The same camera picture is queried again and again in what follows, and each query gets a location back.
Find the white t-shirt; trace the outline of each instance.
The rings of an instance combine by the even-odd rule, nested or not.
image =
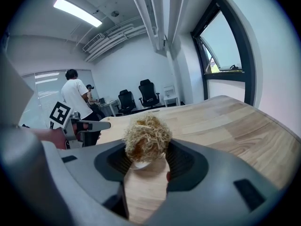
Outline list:
[[[81,97],[86,94],[88,89],[84,83],[79,80],[68,80],[62,88],[62,97],[67,105],[73,107],[73,112],[80,113],[80,118],[84,119],[92,113],[90,107],[86,104],[85,100]]]

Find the window frame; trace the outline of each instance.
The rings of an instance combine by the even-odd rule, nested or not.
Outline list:
[[[221,73],[206,73],[203,69],[205,55],[200,45],[201,43],[203,43],[206,46],[206,43],[204,43],[201,40],[200,35],[219,12],[222,12],[222,14],[224,15],[233,33],[241,60],[241,72],[228,71]],[[252,47],[247,33],[245,31],[245,28],[242,24],[242,21],[239,19],[238,15],[235,13],[234,9],[228,3],[228,1],[212,0],[207,9],[205,10],[204,14],[202,15],[201,19],[199,20],[197,26],[190,34],[192,36],[201,67],[204,88],[204,100],[208,99],[207,80],[240,81],[245,83],[244,102],[253,106],[255,99],[256,72]],[[218,64],[218,61],[215,59],[214,55],[211,53],[207,46],[206,48],[213,56],[216,64]]]

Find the wooden table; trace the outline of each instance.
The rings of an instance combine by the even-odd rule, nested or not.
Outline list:
[[[218,96],[199,104],[152,109],[173,132],[173,138],[232,153],[245,160],[278,188],[290,182],[301,155],[301,140],[263,112],[233,98]],[[111,128],[98,143],[123,138],[137,114],[107,117]],[[125,191],[130,221],[144,222],[164,201],[168,163],[164,158],[143,170],[129,170]]]

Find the black office chair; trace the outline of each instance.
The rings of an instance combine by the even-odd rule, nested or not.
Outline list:
[[[131,111],[136,108],[131,91],[128,91],[127,89],[120,91],[118,98],[121,104],[121,109],[119,108],[119,105],[115,106],[118,108],[118,113],[130,114]]]
[[[153,107],[154,105],[158,104],[160,102],[159,94],[156,93],[155,95],[154,91],[154,83],[150,82],[150,80],[143,80],[140,81],[139,90],[141,91],[142,98],[139,98],[141,104],[143,107]]]

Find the air vent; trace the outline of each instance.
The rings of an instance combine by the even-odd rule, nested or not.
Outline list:
[[[92,47],[94,47],[97,43],[101,42],[104,39],[104,35],[102,33],[97,34],[92,40],[90,40],[89,43],[87,43],[83,47],[83,51],[87,52],[89,51]]]

